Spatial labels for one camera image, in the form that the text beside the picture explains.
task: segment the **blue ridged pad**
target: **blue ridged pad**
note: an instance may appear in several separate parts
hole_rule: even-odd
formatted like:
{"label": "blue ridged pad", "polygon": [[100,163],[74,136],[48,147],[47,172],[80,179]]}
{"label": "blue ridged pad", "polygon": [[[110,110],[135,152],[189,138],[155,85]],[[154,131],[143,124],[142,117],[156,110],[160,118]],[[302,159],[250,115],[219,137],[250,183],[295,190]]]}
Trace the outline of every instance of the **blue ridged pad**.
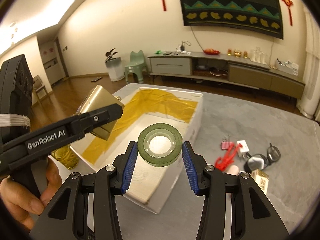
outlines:
{"label": "blue ridged pad", "polygon": [[121,192],[123,194],[125,194],[125,192],[130,187],[130,182],[132,179],[134,167],[136,165],[137,157],[138,157],[138,145],[135,142],[132,149],[131,149],[128,161],[127,161],[125,168],[124,168],[124,171],[123,171],[122,185],[121,185]]}
{"label": "blue ridged pad", "polygon": [[197,195],[200,190],[198,187],[198,176],[185,142],[182,144],[182,158],[184,167],[186,168],[190,187],[195,192],[195,195]]}

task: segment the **flower pot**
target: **flower pot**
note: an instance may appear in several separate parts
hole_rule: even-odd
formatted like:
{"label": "flower pot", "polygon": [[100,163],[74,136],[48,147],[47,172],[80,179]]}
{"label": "flower pot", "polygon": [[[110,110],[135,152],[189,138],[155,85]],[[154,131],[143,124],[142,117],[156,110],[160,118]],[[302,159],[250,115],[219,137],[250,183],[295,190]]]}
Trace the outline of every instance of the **flower pot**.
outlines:
{"label": "flower pot", "polygon": [[120,57],[105,61],[111,81],[119,81],[124,78],[124,67]]}

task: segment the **tape roll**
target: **tape roll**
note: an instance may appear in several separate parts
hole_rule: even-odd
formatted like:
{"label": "tape roll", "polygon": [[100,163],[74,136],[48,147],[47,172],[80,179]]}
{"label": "tape roll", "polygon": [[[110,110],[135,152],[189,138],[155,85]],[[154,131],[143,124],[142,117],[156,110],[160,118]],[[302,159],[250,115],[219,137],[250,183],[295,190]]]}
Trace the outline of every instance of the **tape roll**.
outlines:
{"label": "tape roll", "polygon": [[[165,136],[171,142],[168,151],[156,154],[150,150],[150,142],[156,136]],[[174,163],[180,155],[182,148],[182,136],[173,126],[166,123],[156,123],[143,130],[138,138],[138,151],[140,156],[150,165],[165,167]]]}

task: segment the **ceiling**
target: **ceiling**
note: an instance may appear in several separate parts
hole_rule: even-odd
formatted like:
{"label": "ceiling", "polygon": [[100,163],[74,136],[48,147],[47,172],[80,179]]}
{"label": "ceiling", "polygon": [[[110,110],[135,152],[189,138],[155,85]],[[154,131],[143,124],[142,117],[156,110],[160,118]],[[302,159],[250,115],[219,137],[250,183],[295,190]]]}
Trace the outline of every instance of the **ceiling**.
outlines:
{"label": "ceiling", "polygon": [[[61,25],[85,0],[16,0],[0,23],[0,56],[33,34],[38,43],[52,40]],[[17,22],[11,40],[9,25]]]}

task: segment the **red fruit bowl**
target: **red fruit bowl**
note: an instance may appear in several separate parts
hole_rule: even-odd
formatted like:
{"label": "red fruit bowl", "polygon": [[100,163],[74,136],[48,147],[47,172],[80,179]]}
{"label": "red fruit bowl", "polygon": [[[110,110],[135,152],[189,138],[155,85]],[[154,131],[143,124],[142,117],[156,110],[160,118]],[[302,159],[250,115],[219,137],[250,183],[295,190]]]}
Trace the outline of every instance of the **red fruit bowl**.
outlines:
{"label": "red fruit bowl", "polygon": [[214,50],[214,49],[205,49],[203,52],[208,55],[219,55],[220,54],[220,51]]}

